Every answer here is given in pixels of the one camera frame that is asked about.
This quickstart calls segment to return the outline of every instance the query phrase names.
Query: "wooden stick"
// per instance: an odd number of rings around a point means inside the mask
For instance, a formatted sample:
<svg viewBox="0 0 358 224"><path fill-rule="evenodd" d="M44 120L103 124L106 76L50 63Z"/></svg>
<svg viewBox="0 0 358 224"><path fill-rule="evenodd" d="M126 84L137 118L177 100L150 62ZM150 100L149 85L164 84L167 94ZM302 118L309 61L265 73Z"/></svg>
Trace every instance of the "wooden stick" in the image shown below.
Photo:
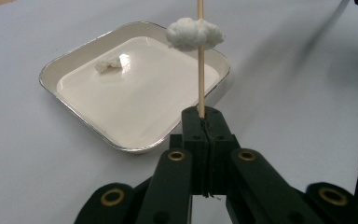
<svg viewBox="0 0 358 224"><path fill-rule="evenodd" d="M203 0L198 0L199 20L203 19ZM205 118L204 47L199 46L199 117Z"/></svg>

